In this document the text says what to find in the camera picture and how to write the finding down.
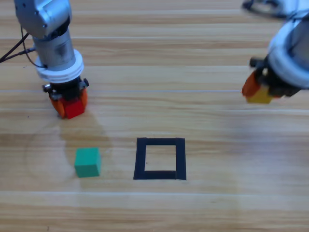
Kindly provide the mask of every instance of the cube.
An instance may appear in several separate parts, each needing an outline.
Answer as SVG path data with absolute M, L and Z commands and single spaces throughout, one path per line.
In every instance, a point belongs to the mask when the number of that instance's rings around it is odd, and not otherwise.
M 79 178 L 100 176 L 101 155 L 99 148 L 78 148 L 74 167 Z

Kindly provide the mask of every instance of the wood grain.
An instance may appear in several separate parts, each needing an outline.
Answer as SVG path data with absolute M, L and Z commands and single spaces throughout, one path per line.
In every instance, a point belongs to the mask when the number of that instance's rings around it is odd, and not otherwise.
M 309 230 L 308 93 L 271 105 L 240 93 L 281 22 L 240 0 L 71 4 L 85 114 L 59 119 L 26 57 L 0 65 L 1 232 Z M 20 38 L 12 0 L 0 31 L 4 54 Z M 138 137 L 185 138 L 187 181 L 133 180 Z M 100 177 L 76 177 L 83 146 L 100 148 Z M 147 170 L 175 168 L 173 147 L 147 151 Z

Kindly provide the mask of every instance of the cable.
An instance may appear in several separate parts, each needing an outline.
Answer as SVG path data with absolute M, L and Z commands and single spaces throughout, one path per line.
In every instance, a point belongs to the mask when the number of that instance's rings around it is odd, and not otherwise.
M 22 39 L 10 50 L 8 51 L 3 57 L 0 58 L 0 63 L 4 62 L 4 60 L 10 55 L 15 49 L 19 47 L 22 43 L 25 42 L 25 39 L 29 36 L 29 33 L 27 33 L 25 36 L 22 36 Z
M 34 52 L 34 51 L 35 51 L 35 48 L 33 47 L 33 48 L 27 49 L 26 52 L 27 52 L 27 53 L 31 53 L 31 52 Z M 3 62 L 5 62 L 5 61 L 7 61 L 7 60 L 9 60 L 9 59 L 14 58 L 14 57 L 24 55 L 24 54 L 26 54 L 26 52 L 25 52 L 25 51 L 21 51 L 21 52 L 19 52 L 19 53 L 16 53 L 16 54 L 14 54 L 14 55 L 11 55 L 11 56 L 5 58 L 5 59 L 4 59 L 3 61 L 1 61 L 0 63 L 3 63 Z
M 24 37 L 24 32 L 23 32 L 22 26 L 20 26 L 20 31 L 21 31 L 21 36 Z M 39 65 L 35 64 L 35 63 L 31 60 L 31 58 L 30 58 L 29 55 L 28 55 L 27 49 L 26 49 L 25 41 L 23 41 L 22 43 L 23 43 L 23 46 L 24 46 L 25 54 L 26 54 L 28 60 L 31 62 L 31 64 L 33 64 L 34 66 L 36 66 L 36 67 L 38 67 L 38 68 L 46 68 L 46 67 L 47 67 L 46 65 L 39 66 Z

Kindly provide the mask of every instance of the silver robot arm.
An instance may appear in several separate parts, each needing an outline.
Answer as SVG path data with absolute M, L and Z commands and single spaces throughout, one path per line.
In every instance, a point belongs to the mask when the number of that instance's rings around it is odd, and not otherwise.
M 19 24 L 34 41 L 38 57 L 36 70 L 49 82 L 53 106 L 62 117 L 72 118 L 84 112 L 89 86 L 80 76 L 84 69 L 82 55 L 73 49 L 69 25 L 72 11 L 69 0 L 14 0 Z
M 250 99 L 257 89 L 264 88 L 267 90 L 264 97 L 269 103 L 272 97 L 291 97 L 302 89 L 309 89 L 309 1 L 251 0 L 245 4 L 249 10 L 255 4 L 271 4 L 272 16 L 283 19 L 284 24 L 270 42 L 268 55 L 250 60 L 255 70 L 244 85 L 243 95 Z

